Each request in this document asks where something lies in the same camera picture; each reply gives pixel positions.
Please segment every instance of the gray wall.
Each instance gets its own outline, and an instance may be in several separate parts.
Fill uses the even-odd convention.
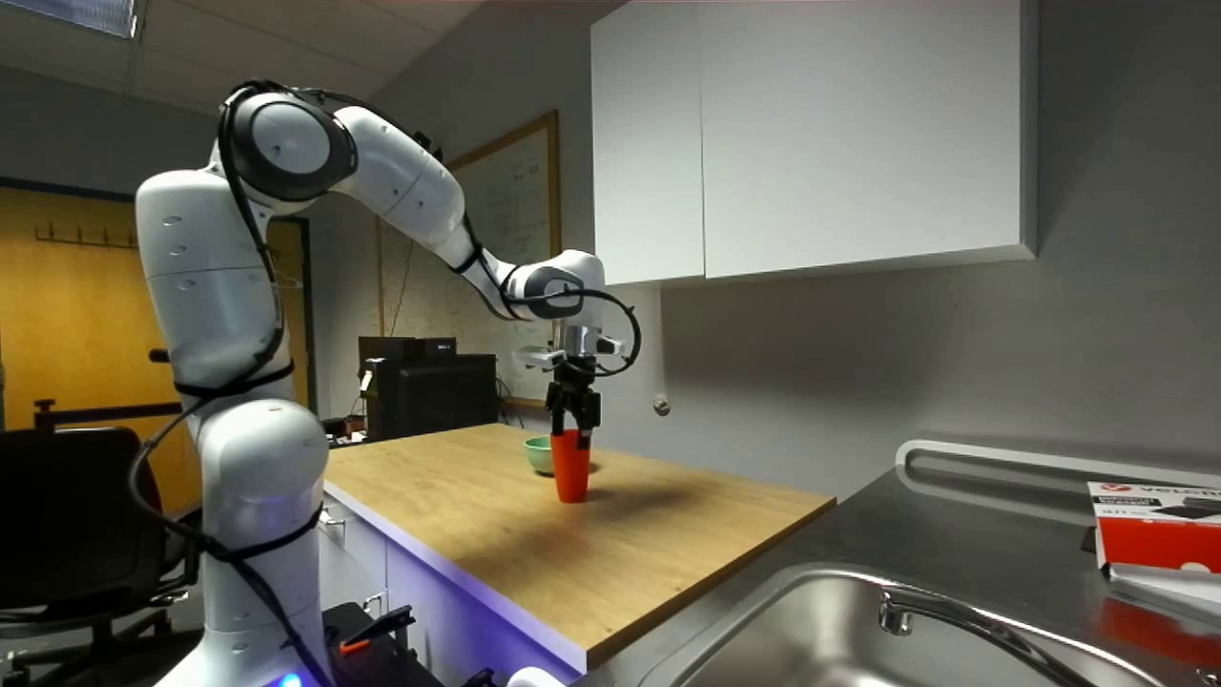
[[[375,103],[403,130],[424,130],[445,155],[460,155],[540,112],[562,112],[562,229],[566,244],[587,247],[587,22],[605,6],[605,0],[492,0]],[[319,413],[337,416],[358,410],[353,335],[379,331],[379,244],[386,274],[403,270],[403,247],[398,232],[379,229],[352,202],[316,206],[311,226],[316,385]]]
[[[824,494],[864,486],[912,436],[1215,467],[1212,25],[1212,0],[1044,0],[1034,263],[667,288],[644,309],[665,343],[601,385],[601,439]],[[387,103],[445,148],[562,103],[566,223],[582,244],[582,51],[571,6],[488,6]],[[323,354],[352,357],[352,331]]]
[[[133,196],[164,169],[199,169],[215,120],[0,69],[0,174]]]

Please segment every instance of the faucet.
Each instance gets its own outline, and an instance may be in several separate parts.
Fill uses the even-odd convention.
[[[956,625],[956,628],[1002,649],[1008,658],[1030,664],[1034,673],[1043,673],[1058,687],[1092,687],[1092,681],[1076,676],[1068,664],[1060,664],[1044,649],[1030,644],[1023,635],[1008,628],[1002,622],[993,622],[988,616],[973,609],[964,603],[928,597],[917,589],[885,589],[882,592],[876,625],[885,635],[898,635],[898,637],[912,635],[912,616]]]

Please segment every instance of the yellow wall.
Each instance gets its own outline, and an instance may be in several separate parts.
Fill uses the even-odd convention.
[[[279,223],[269,244],[286,288],[298,399],[307,399],[301,226]],[[0,188],[5,426],[30,426],[38,398],[52,398],[52,410],[176,399],[166,368],[148,363],[153,346],[164,340],[133,247],[133,206]],[[166,416],[113,425],[153,439]],[[199,501],[199,462],[183,426],[153,454],[153,472],[166,510]]]

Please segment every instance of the ceiling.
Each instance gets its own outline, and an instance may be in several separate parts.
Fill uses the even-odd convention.
[[[133,42],[0,6],[0,64],[215,116],[250,75],[375,95],[479,0],[138,0]]]

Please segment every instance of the red cup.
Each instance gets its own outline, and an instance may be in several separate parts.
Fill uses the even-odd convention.
[[[566,503],[587,501],[587,436],[580,430],[548,436],[548,462],[555,472],[555,497]]]

